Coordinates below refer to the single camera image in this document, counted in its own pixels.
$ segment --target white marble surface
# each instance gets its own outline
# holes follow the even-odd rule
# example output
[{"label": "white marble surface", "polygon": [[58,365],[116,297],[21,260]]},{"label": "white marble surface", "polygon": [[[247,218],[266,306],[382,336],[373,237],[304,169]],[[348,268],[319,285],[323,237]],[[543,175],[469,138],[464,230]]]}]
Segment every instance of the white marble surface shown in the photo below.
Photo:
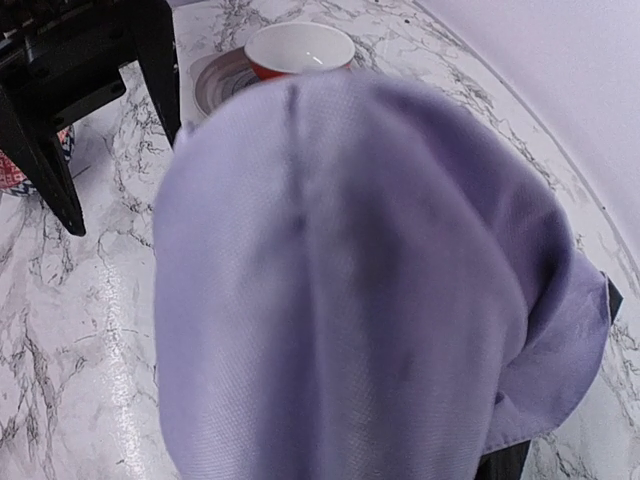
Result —
[{"label": "white marble surface", "polygon": [[[536,442],[530,479],[640,479],[640,284],[606,212],[544,127],[490,69],[409,0],[218,0],[176,12],[188,67],[283,20],[338,26],[358,63],[420,79],[472,110],[540,173],[576,241],[625,295],[601,373],[578,411]],[[152,201],[169,159],[137,68],[128,92],[77,126],[73,169],[88,235],[37,200],[0,202],[0,479],[178,478],[157,420]]]}]

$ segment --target dark object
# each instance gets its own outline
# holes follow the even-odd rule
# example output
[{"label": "dark object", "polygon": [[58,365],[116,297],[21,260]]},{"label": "dark object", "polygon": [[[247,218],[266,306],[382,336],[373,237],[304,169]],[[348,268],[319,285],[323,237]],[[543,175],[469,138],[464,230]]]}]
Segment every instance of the dark object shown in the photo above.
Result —
[{"label": "dark object", "polygon": [[519,480],[530,446],[531,442],[519,443],[483,456],[475,480]]},{"label": "dark object", "polygon": [[126,91],[138,60],[171,144],[180,128],[173,16],[165,0],[0,0],[0,150],[74,235],[82,209],[56,133]]},{"label": "dark object", "polygon": [[607,288],[609,289],[609,314],[611,315],[611,322],[613,323],[618,316],[623,299],[622,294],[611,280],[609,280]]}]

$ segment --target purple cloth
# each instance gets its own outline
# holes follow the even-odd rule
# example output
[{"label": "purple cloth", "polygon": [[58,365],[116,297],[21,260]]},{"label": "purple cloth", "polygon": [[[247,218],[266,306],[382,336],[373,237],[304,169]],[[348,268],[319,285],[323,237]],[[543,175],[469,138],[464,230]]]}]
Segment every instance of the purple cloth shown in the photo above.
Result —
[{"label": "purple cloth", "polygon": [[155,211],[184,480],[472,479],[556,428],[609,327],[551,192],[433,90],[269,82],[181,133]]}]

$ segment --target bowl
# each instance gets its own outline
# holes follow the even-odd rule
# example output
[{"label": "bowl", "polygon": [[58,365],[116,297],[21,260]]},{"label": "bowl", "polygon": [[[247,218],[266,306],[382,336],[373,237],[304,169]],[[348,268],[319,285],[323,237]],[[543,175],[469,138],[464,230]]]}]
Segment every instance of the bowl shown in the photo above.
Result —
[{"label": "bowl", "polygon": [[349,35],[311,22],[270,25],[254,33],[244,47],[261,80],[348,67],[356,53]]}]

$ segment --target white wall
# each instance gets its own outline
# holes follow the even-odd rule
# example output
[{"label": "white wall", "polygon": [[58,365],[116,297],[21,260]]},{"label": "white wall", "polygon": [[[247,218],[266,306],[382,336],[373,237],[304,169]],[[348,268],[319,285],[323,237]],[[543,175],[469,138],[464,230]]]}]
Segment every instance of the white wall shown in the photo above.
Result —
[{"label": "white wall", "polygon": [[419,0],[550,128],[640,259],[640,0]]}]

